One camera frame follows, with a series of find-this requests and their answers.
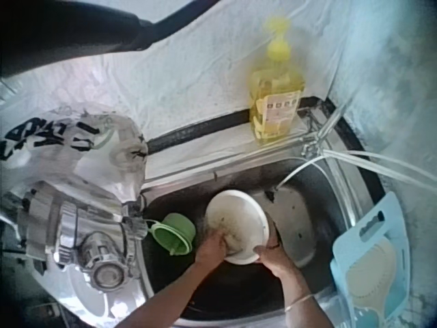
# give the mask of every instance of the clear tube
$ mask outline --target clear tube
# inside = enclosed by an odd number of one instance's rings
[[[371,161],[361,159],[359,157],[355,157],[353,155],[344,154],[341,152],[334,152],[332,150],[323,150],[322,154],[332,157],[335,159],[339,159],[341,161],[345,161],[349,164],[353,164],[355,166],[362,167],[363,169],[368,169],[369,171],[373,171],[375,173],[382,174],[384,176],[388,176],[389,178],[393,178],[402,182],[409,183],[411,185],[415,185],[417,187],[427,189],[435,194],[437,194],[437,188],[431,185],[425,184],[423,182],[418,181],[417,179],[406,176],[405,174],[393,171],[392,169],[388,169],[382,165],[372,163]]]
[[[385,161],[392,162],[392,163],[401,165],[403,167],[406,167],[408,169],[411,169],[412,171],[415,171],[416,173],[422,174],[423,176],[426,176],[427,178],[437,182],[437,176],[430,174],[429,172],[426,172],[425,170],[423,170],[417,166],[411,165],[411,164],[404,162],[404,161],[401,161],[399,159],[392,159],[391,157],[384,156],[381,154],[376,154],[374,152],[363,152],[360,150],[348,150],[348,151],[346,151],[346,153],[351,154],[351,155],[368,156],[368,157],[374,157],[376,159],[383,159]]]
[[[293,170],[292,173],[290,173],[288,176],[285,177],[284,180],[282,180],[275,188],[275,191],[277,191],[279,188],[281,188],[289,179],[293,178],[297,173],[302,171],[304,168],[314,164],[317,161],[320,161],[321,159],[324,159],[325,156],[318,156],[314,159],[311,159],[310,161],[307,161],[306,163],[303,163],[301,166],[298,166],[295,170]]]
[[[386,159],[387,161],[391,161],[393,163],[397,163],[401,166],[410,168],[411,170],[423,174],[424,176],[427,176],[428,178],[430,178],[431,180],[435,180],[437,179],[436,177],[434,177],[432,174],[429,174],[426,171],[423,171],[422,169],[419,169],[418,167],[414,167],[413,165],[407,164],[405,162],[402,162],[400,160],[397,159],[391,159],[387,156],[384,155],[379,155],[379,154],[374,154],[374,153],[368,153],[368,152],[359,152],[359,151],[355,151],[355,150],[350,150],[349,152],[353,153],[353,154],[359,154],[359,155],[366,155],[369,157],[376,157],[376,158],[381,158],[381,159]],[[432,193],[437,194],[437,188],[433,187],[432,185],[423,183],[421,181],[418,181],[417,179],[411,178],[405,174],[396,172],[392,169],[389,169],[387,167],[384,167],[382,165],[373,163],[371,161],[365,160],[365,159],[361,159],[359,157],[353,156],[353,154],[349,154],[348,152],[344,153],[344,152],[335,152],[333,150],[322,150],[321,151],[322,155],[315,157],[314,159],[311,159],[310,161],[307,161],[306,163],[303,163],[301,166],[297,167],[295,170],[293,170],[288,176],[286,176],[275,188],[275,191],[277,191],[279,188],[281,188],[289,179],[293,178],[297,173],[299,173],[300,171],[302,171],[303,169],[305,169],[306,167],[313,165],[315,162],[318,162],[322,159],[325,158],[334,158],[340,161],[344,161],[346,163],[361,167],[363,169],[367,169],[369,171],[373,171],[375,173],[378,174],[382,174],[384,176],[388,176],[389,178],[393,178],[405,183],[408,183],[410,185],[414,185],[416,187],[419,188],[423,188],[426,189],[428,191],[431,191]]]

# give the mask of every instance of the dish soap bottle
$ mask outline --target dish soap bottle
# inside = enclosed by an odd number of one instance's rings
[[[305,80],[292,63],[291,46],[284,38],[290,25],[286,18],[272,18],[267,27],[275,34],[267,47],[265,62],[252,73],[249,81],[250,121],[260,144],[287,135],[305,88]]]

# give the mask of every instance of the white plastic bag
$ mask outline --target white plastic bag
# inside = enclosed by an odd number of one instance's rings
[[[79,103],[2,131],[1,194],[45,180],[87,204],[120,213],[144,180],[147,146],[135,123]]]

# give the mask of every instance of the person washing dish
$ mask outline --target person washing dish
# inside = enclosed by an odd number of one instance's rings
[[[285,319],[288,328],[333,328],[312,297],[308,285],[280,244],[269,219],[270,238],[266,246],[253,250],[262,263],[282,283]],[[168,328],[180,317],[196,288],[226,256],[224,232],[209,233],[196,253],[195,262],[185,273],[126,317],[117,328]]]

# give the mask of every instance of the light blue plastic board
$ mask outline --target light blue plastic board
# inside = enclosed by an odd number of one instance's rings
[[[334,259],[330,267],[337,290],[343,298],[343,310],[350,315],[353,328],[377,327],[378,319],[371,310],[366,312],[353,307],[346,284],[346,273],[384,236],[396,250],[397,268],[386,299],[385,318],[388,321],[405,308],[410,290],[410,248],[404,215],[396,195],[393,192],[387,193],[353,228],[334,242]]]

